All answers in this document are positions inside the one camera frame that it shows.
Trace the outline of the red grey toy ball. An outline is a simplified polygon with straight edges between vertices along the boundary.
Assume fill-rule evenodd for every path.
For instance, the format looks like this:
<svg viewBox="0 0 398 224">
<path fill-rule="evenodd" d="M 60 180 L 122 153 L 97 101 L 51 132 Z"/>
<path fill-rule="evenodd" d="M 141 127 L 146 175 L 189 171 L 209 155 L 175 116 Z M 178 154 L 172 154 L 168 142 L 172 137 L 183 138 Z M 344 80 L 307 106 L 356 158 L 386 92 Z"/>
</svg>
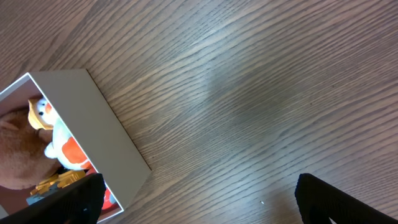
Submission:
<svg viewBox="0 0 398 224">
<path fill-rule="evenodd" d="M 119 204 L 117 203 L 114 195 L 111 193 L 109 190 L 108 186 L 105 185 L 106 190 L 104 193 L 104 202 L 102 206 L 102 211 L 108 211 L 108 210 L 113 210 L 115 208 L 119 207 Z"/>
</svg>

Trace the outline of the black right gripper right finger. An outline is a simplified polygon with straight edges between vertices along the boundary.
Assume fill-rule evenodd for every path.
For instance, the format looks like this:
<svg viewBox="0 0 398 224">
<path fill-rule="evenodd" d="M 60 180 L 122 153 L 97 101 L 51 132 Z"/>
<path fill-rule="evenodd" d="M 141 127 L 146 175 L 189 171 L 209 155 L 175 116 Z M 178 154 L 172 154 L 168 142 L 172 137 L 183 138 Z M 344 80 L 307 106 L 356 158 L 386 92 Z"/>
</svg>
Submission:
<svg viewBox="0 0 398 224">
<path fill-rule="evenodd" d="M 304 224 L 397 224 L 312 174 L 299 175 L 295 198 Z"/>
</svg>

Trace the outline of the yellow toy excavator truck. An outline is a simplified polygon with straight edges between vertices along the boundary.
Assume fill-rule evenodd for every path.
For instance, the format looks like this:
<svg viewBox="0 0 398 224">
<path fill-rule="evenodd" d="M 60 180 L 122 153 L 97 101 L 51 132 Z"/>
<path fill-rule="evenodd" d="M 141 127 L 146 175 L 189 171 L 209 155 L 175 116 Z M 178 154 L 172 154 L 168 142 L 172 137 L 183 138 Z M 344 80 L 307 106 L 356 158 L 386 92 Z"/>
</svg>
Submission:
<svg viewBox="0 0 398 224">
<path fill-rule="evenodd" d="M 28 205 L 32 205 L 33 203 L 36 203 L 84 178 L 84 176 L 85 171 L 83 170 L 69 170 L 62 174 L 54 174 L 50 178 L 36 185 L 30 192 L 30 196 L 26 198 L 26 202 Z"/>
</svg>

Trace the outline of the brown plush bear toy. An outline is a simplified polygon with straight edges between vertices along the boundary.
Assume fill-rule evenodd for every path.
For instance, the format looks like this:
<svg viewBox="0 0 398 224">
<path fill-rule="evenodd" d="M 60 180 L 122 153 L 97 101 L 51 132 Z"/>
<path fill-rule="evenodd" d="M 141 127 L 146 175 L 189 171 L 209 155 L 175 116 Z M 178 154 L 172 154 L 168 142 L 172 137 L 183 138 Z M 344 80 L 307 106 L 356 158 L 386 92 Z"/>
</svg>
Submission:
<svg viewBox="0 0 398 224">
<path fill-rule="evenodd" d="M 44 154 L 52 131 L 34 129 L 28 113 L 22 108 L 1 116 L 1 186 L 7 189 L 35 186 L 61 167 L 58 160 Z"/>
</svg>

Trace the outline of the white plush duck toy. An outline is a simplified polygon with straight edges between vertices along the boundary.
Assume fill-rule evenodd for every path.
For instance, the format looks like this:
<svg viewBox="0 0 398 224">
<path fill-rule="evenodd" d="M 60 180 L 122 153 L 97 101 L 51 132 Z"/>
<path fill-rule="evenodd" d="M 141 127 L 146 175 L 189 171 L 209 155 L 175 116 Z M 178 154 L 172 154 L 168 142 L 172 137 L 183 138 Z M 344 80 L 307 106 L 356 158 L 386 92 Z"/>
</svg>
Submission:
<svg viewBox="0 0 398 224">
<path fill-rule="evenodd" d="M 52 141 L 44 154 L 50 159 L 57 159 L 66 169 L 91 169 L 90 160 L 47 99 L 29 99 L 28 103 L 30 125 L 36 130 L 52 131 Z"/>
</svg>

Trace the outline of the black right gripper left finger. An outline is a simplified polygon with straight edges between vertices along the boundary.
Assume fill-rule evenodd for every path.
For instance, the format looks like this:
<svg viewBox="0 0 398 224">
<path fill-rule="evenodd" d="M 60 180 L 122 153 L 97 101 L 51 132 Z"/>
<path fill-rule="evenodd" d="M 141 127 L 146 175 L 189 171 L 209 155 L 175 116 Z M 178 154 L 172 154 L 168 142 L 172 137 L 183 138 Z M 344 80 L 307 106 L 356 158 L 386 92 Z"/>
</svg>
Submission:
<svg viewBox="0 0 398 224">
<path fill-rule="evenodd" d="M 1 219 L 1 224 L 96 224 L 106 186 L 101 174 L 90 174 L 27 208 Z"/>
</svg>

